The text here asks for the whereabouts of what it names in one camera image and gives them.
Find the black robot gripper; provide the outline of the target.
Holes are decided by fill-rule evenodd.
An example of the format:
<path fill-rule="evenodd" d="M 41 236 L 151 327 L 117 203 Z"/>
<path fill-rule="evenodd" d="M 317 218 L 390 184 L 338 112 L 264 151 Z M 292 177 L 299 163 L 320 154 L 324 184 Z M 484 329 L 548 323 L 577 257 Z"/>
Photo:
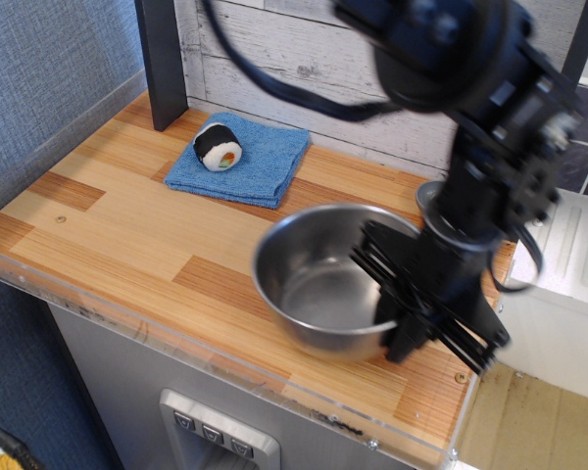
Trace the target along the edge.
<path fill-rule="evenodd" d="M 440 341 L 482 374 L 510 335 L 486 300 L 483 273 L 502 236 L 494 230 L 471 239 L 426 225 L 416 236 L 371 219 L 351 258 L 379 285 L 375 325 L 395 322 L 385 359 L 401 363 L 428 341 Z"/>

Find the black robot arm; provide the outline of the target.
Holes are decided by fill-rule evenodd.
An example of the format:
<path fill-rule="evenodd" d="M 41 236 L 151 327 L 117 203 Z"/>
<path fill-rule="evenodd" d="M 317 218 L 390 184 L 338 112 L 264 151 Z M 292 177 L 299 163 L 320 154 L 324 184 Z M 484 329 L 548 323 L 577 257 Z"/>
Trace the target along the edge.
<path fill-rule="evenodd" d="M 482 372 L 510 336 L 481 278 L 505 240 L 543 262 L 527 223 L 559 201 L 557 173 L 580 122 L 575 87 L 529 44 L 531 19 L 514 1 L 339 1 L 335 13 L 372 42 L 394 104 L 457 125 L 420 233 L 369 220 L 352 252 L 379 285 L 375 321 L 394 323 L 386 358 L 438 340 Z"/>

